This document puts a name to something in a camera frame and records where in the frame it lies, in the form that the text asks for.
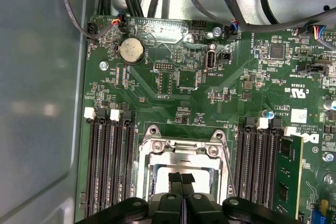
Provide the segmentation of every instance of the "metal socket frame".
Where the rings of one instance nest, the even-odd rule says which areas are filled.
[[[156,125],[150,125],[139,146],[139,172],[136,196],[149,200],[150,171],[156,165],[187,169],[213,169],[218,175],[217,192],[214,195],[221,204],[227,198],[228,169],[225,162],[225,134],[216,130],[208,141],[184,138],[162,137]]]

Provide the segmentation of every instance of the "capacitor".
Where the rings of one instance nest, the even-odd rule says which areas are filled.
[[[261,113],[261,115],[264,117],[264,118],[267,118],[267,119],[273,119],[274,118],[274,112],[273,111],[270,111],[270,110],[263,110],[263,112]]]
[[[336,100],[326,100],[323,107],[326,110],[336,110]]]

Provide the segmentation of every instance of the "motherboard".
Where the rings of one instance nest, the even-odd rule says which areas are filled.
[[[335,57],[295,29],[199,20],[128,17],[89,41],[76,221],[129,197],[150,201],[181,172],[218,203],[237,195],[335,223]]]

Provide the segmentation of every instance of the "metal screw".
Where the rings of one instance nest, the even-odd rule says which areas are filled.
[[[215,37],[219,37],[220,35],[222,35],[222,29],[220,27],[215,27],[214,29],[212,29],[212,34]]]
[[[210,50],[215,50],[215,49],[216,49],[216,44],[211,43],[211,44],[209,45],[209,49],[210,49]]]
[[[152,145],[153,152],[158,153],[163,151],[163,145],[160,141],[155,141]]]
[[[150,132],[151,134],[155,134],[155,133],[156,133],[156,128],[151,128],[151,129],[149,130],[149,132]]]
[[[217,139],[221,139],[222,137],[223,137],[223,134],[222,134],[222,133],[217,133],[217,134],[216,134],[216,138],[217,138]]]
[[[200,195],[200,194],[194,194],[194,199],[201,199],[202,198],[202,195]]]
[[[99,63],[99,68],[102,71],[106,71],[109,69],[109,64],[106,61],[102,61],[101,63]]]
[[[322,156],[322,159],[326,162],[331,162],[334,160],[334,155],[332,155],[331,153],[329,152],[325,152]]]
[[[217,146],[215,146],[215,145],[211,145],[210,147],[209,147],[209,155],[211,156],[211,157],[215,157],[215,156],[217,156],[218,155],[218,148],[217,148]]]
[[[230,203],[231,205],[234,205],[234,206],[239,205],[239,201],[236,200],[236,199],[231,199],[231,200],[229,200],[229,203]]]

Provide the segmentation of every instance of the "gray cable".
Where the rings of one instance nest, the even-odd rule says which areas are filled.
[[[279,30],[285,30],[289,28],[298,28],[303,27],[306,24],[313,24],[322,20],[325,20],[327,18],[330,18],[334,15],[336,15],[336,8],[330,9],[328,11],[325,11],[323,13],[319,13],[310,17],[302,18],[299,20],[286,22],[282,24],[275,24],[275,25],[251,25],[247,24],[244,20],[244,17],[240,11],[239,5],[237,3],[237,0],[224,0],[226,5],[231,10],[232,15],[236,18],[238,21],[241,29],[243,31],[249,31],[251,33],[272,33]]]
[[[334,46],[333,44],[330,44],[330,43],[324,41],[324,40],[321,39],[321,38],[319,38],[319,39],[317,40],[317,42],[320,43],[321,45],[323,45],[323,46],[329,48],[329,49],[332,50],[332,51],[336,51],[336,46]]]
[[[198,0],[191,0],[191,2],[194,4],[194,6],[197,8],[197,10],[199,10],[201,13],[203,13],[205,16],[207,16],[208,18],[212,19],[213,21],[216,21],[220,24],[223,24],[225,26],[231,26],[231,22],[218,18],[215,15],[211,14],[210,12],[208,12],[203,6],[202,4],[198,1]]]
[[[101,36],[104,36],[105,34],[107,34],[107,32],[113,27],[112,24],[108,24],[100,33],[93,35],[90,34],[88,32],[86,32],[78,23],[75,15],[73,14],[71,5],[70,5],[70,1],[69,0],[63,0],[64,4],[65,4],[65,8],[67,9],[68,15],[73,23],[73,25],[82,33],[84,34],[86,37],[90,38],[90,39],[98,39]]]

